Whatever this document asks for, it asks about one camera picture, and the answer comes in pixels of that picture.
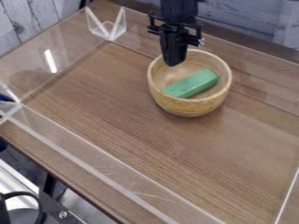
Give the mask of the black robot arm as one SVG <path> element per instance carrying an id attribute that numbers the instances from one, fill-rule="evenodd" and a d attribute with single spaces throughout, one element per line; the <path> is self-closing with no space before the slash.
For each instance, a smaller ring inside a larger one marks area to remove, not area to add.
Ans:
<path id="1" fill-rule="evenodd" d="M 160 0 L 160 10 L 148 13 L 148 32 L 160 38 L 163 61 L 174 67 L 186 61 L 189 46 L 202 46 L 201 0 Z"/>

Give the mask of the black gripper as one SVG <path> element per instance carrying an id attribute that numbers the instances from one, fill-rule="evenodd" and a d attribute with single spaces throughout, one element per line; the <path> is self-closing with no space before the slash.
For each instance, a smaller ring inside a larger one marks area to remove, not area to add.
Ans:
<path id="1" fill-rule="evenodd" d="M 203 22 L 197 17 L 190 17 L 182 22 L 172 22 L 162 17 L 159 12 L 151 11 L 148 14 L 150 25 L 148 32 L 160 36 L 160 47 L 163 52 L 164 63 L 172 67 L 185 62 L 189 45 L 203 46 L 202 28 Z"/>

